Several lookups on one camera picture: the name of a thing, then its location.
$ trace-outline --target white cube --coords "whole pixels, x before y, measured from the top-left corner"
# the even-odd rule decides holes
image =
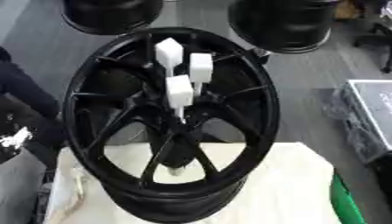
[[[155,45],[157,61],[165,68],[173,68],[182,63],[184,57],[184,47],[173,38]]]
[[[191,82],[208,83],[212,79],[214,70],[213,56],[210,53],[191,54],[189,68]]]
[[[186,74],[167,77],[166,92],[169,104],[173,109],[179,109],[193,104],[193,88]]]

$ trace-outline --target green object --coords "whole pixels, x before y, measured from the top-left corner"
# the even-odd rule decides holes
[[[331,202],[342,224],[366,224],[360,209],[338,174],[333,176]]]

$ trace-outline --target hanging wheel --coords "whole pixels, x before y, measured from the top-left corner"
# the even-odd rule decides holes
[[[185,109],[186,123],[169,109],[165,71],[155,61],[154,45],[167,38],[185,48],[175,74],[188,74],[190,53],[213,55],[213,81]],[[274,143],[279,104],[266,71],[237,44],[207,31],[157,28],[121,36],[94,53],[73,77],[63,115],[73,153],[118,206],[147,221],[184,223],[219,211],[240,191]],[[223,168],[200,146],[206,139],[225,142],[224,133],[205,135],[203,127],[213,119],[236,128],[245,142]],[[134,123],[144,125],[151,148],[139,177],[104,153],[108,140]],[[178,169],[192,162],[204,178],[180,184],[154,178],[158,165]]]

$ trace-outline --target person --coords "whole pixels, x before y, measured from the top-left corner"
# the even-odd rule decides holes
[[[0,46],[0,94],[10,94],[40,113],[44,118],[56,119],[60,106],[54,97],[35,83],[11,55]]]
[[[13,136],[27,127],[33,139],[25,148],[47,167],[53,168],[66,140],[64,125],[57,119],[59,112],[56,99],[12,63],[11,55],[0,47],[0,137]],[[15,156],[0,145],[0,164]]]

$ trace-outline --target gray floor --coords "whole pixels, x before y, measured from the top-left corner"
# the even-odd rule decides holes
[[[243,44],[228,28],[229,2],[180,0],[166,3],[162,16],[153,26],[201,28]],[[90,36],[68,27],[61,19],[60,1],[30,0],[20,16],[18,12],[7,13],[14,13],[12,16],[17,19],[0,23],[0,30],[7,31],[3,33],[3,45],[28,74],[59,99],[83,60],[114,38]],[[369,224],[391,223],[392,216],[373,175],[347,146],[340,126],[323,113],[331,89],[339,88],[346,79],[392,77],[392,74],[379,72],[385,57],[382,48],[351,47],[353,36],[363,32],[363,27],[361,21],[335,24],[330,41],[318,51],[301,55],[274,54],[267,68],[281,99],[282,125],[278,141],[300,141],[309,145],[337,168]]]

